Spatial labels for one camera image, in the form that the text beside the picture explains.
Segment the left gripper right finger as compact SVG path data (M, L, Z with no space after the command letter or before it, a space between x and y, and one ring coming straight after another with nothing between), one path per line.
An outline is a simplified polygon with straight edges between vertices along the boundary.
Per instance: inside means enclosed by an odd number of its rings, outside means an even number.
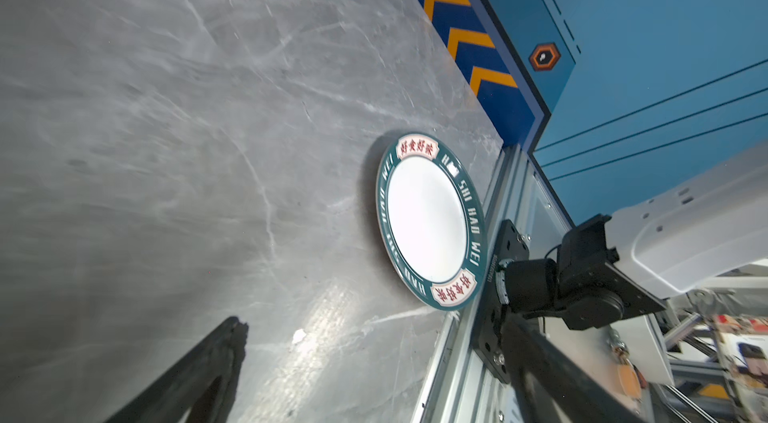
M532 376L572 422L639 422L538 330L516 314L501 325L501 350L515 388Z

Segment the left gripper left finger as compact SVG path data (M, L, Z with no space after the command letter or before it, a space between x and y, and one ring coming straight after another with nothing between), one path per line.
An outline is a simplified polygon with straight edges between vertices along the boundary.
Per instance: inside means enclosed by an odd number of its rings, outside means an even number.
M249 327L225 319L110 422L225 422L233 408Z

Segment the green rim text plate front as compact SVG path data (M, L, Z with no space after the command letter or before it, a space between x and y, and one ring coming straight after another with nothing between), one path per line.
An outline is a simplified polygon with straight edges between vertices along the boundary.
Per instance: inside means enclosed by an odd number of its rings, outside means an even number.
M440 311L467 306L488 270L483 205L454 152L423 133L399 136L376 173L382 241L400 279Z

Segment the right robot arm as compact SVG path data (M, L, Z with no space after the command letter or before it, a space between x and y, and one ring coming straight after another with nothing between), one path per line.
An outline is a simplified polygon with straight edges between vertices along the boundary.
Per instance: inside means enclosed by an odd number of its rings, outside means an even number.
M664 308L666 299L767 256L767 145L679 187L567 232L555 258L507 259L494 285L525 319L601 328Z

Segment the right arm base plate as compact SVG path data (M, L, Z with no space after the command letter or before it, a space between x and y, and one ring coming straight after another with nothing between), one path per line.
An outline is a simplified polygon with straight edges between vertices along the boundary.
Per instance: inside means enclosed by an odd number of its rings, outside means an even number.
M471 348L492 376L504 384L511 381L501 348L502 326L509 305L505 271L510 263L527 260L528 257L525 239L511 220L504 220L496 234L471 333Z

